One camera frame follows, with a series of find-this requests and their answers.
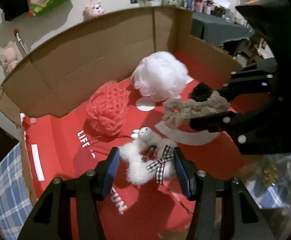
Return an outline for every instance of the brush with red bristles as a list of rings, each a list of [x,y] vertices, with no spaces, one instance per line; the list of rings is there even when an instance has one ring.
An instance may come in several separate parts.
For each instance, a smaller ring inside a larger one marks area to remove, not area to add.
[[[23,43],[22,43],[22,41],[21,41],[21,38],[20,38],[20,36],[19,36],[19,31],[18,31],[18,29],[14,29],[14,30],[13,30],[13,34],[14,34],[14,36],[16,36],[17,41],[20,42],[20,45],[22,46],[23,50],[24,50],[25,53],[28,55],[28,51],[26,50],[26,47],[23,45]]]

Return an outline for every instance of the white fluffy scrunchie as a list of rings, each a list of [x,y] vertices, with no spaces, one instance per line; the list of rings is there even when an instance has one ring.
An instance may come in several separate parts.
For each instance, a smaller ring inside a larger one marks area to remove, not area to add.
[[[142,131],[147,128],[147,133],[142,136]],[[122,160],[129,164],[127,169],[127,180],[132,184],[142,185],[153,179],[156,172],[149,172],[147,166],[150,165],[153,160],[143,162],[143,155],[140,153],[148,148],[150,145],[157,146],[156,159],[160,159],[163,155],[163,151],[166,145],[174,148],[176,143],[170,139],[161,138],[158,134],[153,132],[150,128],[144,127],[139,132],[139,137],[130,143],[126,143],[119,147],[120,157]],[[174,161],[165,163],[163,179],[170,179],[175,175]]]
[[[209,114],[225,112],[230,107],[228,101],[214,91],[210,98],[204,102],[196,102],[188,99],[181,102],[179,99],[169,98],[163,102],[162,120],[171,129],[177,129],[182,122],[189,122],[190,119],[202,117]]]

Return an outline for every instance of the white curved stripe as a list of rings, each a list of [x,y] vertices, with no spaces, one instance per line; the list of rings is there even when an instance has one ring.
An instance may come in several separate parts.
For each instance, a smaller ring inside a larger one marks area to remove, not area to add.
[[[165,125],[164,121],[158,122],[154,127],[170,140],[192,146],[207,144],[219,135],[218,132],[209,133],[207,130],[195,133],[172,130]]]

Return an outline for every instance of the cluttered table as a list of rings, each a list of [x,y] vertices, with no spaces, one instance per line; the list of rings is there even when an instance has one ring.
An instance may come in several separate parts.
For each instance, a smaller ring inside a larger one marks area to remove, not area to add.
[[[191,35],[212,45],[249,39],[254,34],[247,27],[227,22],[223,18],[193,12]]]

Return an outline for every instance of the cardboard box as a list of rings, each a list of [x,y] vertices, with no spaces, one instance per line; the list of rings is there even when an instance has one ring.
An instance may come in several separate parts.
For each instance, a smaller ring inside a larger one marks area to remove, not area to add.
[[[39,46],[17,65],[0,87],[0,110],[17,126],[20,112],[34,118],[65,116],[105,82],[129,77],[144,57],[161,50],[186,53],[207,71],[217,73],[222,84],[240,64],[191,36],[191,23],[190,11],[143,7],[109,13],[74,26]],[[22,146],[23,176],[35,204],[28,154],[24,143]]]

